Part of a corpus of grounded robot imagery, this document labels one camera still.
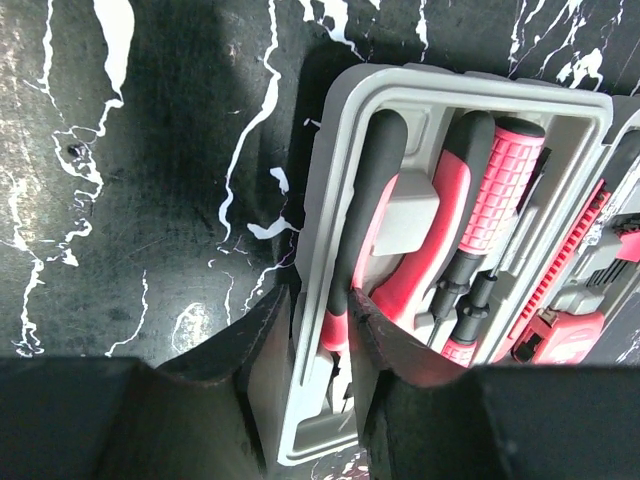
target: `black countertop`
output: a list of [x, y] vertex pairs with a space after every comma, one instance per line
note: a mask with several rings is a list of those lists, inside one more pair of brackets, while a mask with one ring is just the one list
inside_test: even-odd
[[[349, 66], [422, 61], [628, 95], [638, 10], [4, 0], [0, 355], [155, 366], [240, 318], [291, 269], [315, 122]], [[603, 337], [604, 360], [638, 361], [632, 320]], [[357, 449], [282, 475], [368, 476]]]

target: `screwdriver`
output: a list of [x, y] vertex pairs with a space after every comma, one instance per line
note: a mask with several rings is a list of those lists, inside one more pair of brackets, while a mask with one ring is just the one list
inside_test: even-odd
[[[431, 303], [430, 310], [436, 320], [432, 336], [458, 296], [470, 292], [469, 280], [485, 255], [493, 249], [498, 234], [503, 230], [503, 222], [509, 221], [514, 214], [536, 165], [544, 136], [544, 129], [533, 122], [515, 117], [496, 120], [491, 158], [471, 220], [458, 250], [437, 283]], [[495, 283], [495, 279], [490, 281], [489, 277], [493, 278], [487, 275], [486, 285]], [[479, 301], [485, 295], [488, 295], [485, 287], [479, 286], [474, 292]]]
[[[547, 160], [551, 150], [548, 148], [542, 149], [538, 160], [536, 160], [533, 173], [531, 174], [532, 180], [529, 181], [525, 191], [520, 199], [520, 203], [516, 207], [516, 215], [521, 221], [522, 213], [529, 205], [533, 193], [536, 187], [540, 184], [540, 180], [544, 177]], [[471, 359], [476, 350], [476, 340], [478, 339], [478, 333], [482, 321], [489, 316], [489, 297], [491, 291], [498, 280], [498, 272], [502, 270], [502, 266], [506, 258], [510, 256], [506, 250], [509, 250], [509, 240], [505, 242], [506, 248], [502, 252], [502, 256], [495, 267], [492, 270], [486, 270], [476, 275], [471, 290], [468, 294], [464, 295], [456, 305], [457, 322], [453, 327], [451, 336], [444, 344], [442, 348], [442, 356], [453, 360], [463, 367], [468, 367], [471, 363]]]
[[362, 288], [376, 238], [407, 147], [408, 129], [394, 110], [371, 116], [353, 183], [336, 263], [329, 287], [320, 340], [331, 352], [348, 349], [347, 296]]

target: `rubber grip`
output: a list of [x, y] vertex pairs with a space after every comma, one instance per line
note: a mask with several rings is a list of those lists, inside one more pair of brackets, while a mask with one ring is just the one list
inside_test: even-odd
[[486, 255], [514, 214], [544, 143], [544, 129], [514, 117], [496, 120], [489, 165], [460, 249]]
[[473, 352], [476, 351], [477, 342], [471, 345], [460, 345], [451, 338], [444, 344], [441, 355], [444, 358], [456, 362], [458, 365], [468, 367], [471, 365], [471, 359], [473, 358]]
[[456, 250], [460, 225], [467, 213], [471, 215], [467, 207], [472, 179], [486, 168], [493, 134], [494, 120], [486, 112], [468, 113], [453, 125], [433, 178], [440, 206], [431, 228], [422, 246], [406, 254], [371, 296], [382, 313], [406, 331], [413, 331], [415, 313], [426, 291]]
[[362, 287], [369, 254], [382, 223], [407, 146], [407, 124], [393, 110], [369, 121], [329, 288], [321, 341], [330, 351], [348, 348], [347, 296]]

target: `plastic tool case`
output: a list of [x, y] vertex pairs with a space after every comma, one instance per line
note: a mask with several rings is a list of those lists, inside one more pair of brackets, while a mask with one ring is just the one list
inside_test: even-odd
[[[372, 116], [381, 110], [395, 111], [404, 119], [406, 148], [377, 236], [367, 252], [362, 283], [369, 294], [394, 272], [404, 254], [420, 248], [435, 222], [443, 199], [434, 189], [434, 172], [452, 122], [478, 110], [495, 118], [528, 120], [546, 131], [545, 173], [517, 221], [514, 217], [507, 223], [508, 231], [500, 235], [503, 244], [478, 268], [491, 269], [502, 259], [472, 363], [498, 361], [501, 349], [510, 350], [517, 341], [525, 345], [524, 350], [531, 350], [519, 361], [551, 358], [548, 352], [535, 356], [535, 350], [545, 345], [543, 339], [538, 341], [544, 332], [527, 333], [535, 334], [533, 339], [510, 338], [520, 337], [527, 329], [527, 325], [514, 324], [571, 235], [585, 204], [602, 185], [605, 167], [621, 139], [640, 128], [640, 99], [636, 98], [611, 98], [475, 72], [460, 75], [413, 64], [365, 64], [341, 74], [329, 90], [315, 137], [306, 220], [298, 241], [295, 264], [302, 293], [295, 306], [292, 381], [279, 446], [279, 462], [284, 465], [357, 443], [355, 414], [345, 395], [350, 381], [348, 354], [328, 351], [320, 336], [365, 136]], [[636, 157], [638, 154], [640, 147], [635, 151]], [[536, 312], [551, 307], [571, 316], [598, 310], [606, 319], [606, 328], [606, 321], [640, 284], [632, 261], [633, 233], [640, 228], [633, 224], [633, 215], [640, 211], [633, 201], [634, 195], [640, 197], [637, 163], [626, 165], [626, 173], [614, 182], [615, 191], [609, 192], [607, 204], [594, 214], [571, 260], [546, 288], [544, 298], [536, 299]], [[598, 283], [598, 275], [610, 281]], [[433, 293], [433, 288], [426, 292], [412, 333], [441, 351], [455, 317], [434, 321], [429, 313]]]

